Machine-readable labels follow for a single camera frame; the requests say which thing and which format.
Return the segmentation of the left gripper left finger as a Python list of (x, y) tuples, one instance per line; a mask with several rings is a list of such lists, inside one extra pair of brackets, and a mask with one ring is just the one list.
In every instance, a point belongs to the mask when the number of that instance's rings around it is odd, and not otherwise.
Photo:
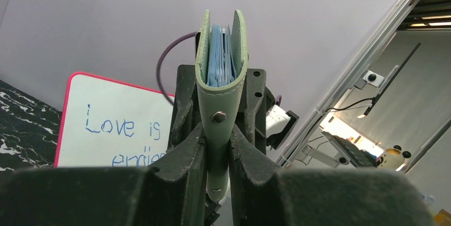
[(198, 124), (149, 166), (34, 168), (1, 180), (1, 225), (203, 225), (206, 141)]

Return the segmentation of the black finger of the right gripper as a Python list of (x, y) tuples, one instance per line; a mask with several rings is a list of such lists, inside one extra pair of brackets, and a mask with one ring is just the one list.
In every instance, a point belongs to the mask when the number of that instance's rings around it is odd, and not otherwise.
[(183, 142), (191, 133), (193, 121), (193, 93), (195, 91), (194, 65), (180, 65), (169, 132), (168, 150)]
[(252, 145), (266, 145), (266, 72), (248, 69), (245, 76), (236, 125)]

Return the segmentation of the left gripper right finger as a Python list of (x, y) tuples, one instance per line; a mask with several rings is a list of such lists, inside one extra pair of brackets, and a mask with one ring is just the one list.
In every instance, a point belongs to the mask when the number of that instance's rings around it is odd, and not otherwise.
[(234, 225), (433, 225), (400, 173), (377, 169), (284, 169), (237, 127), (229, 146)]

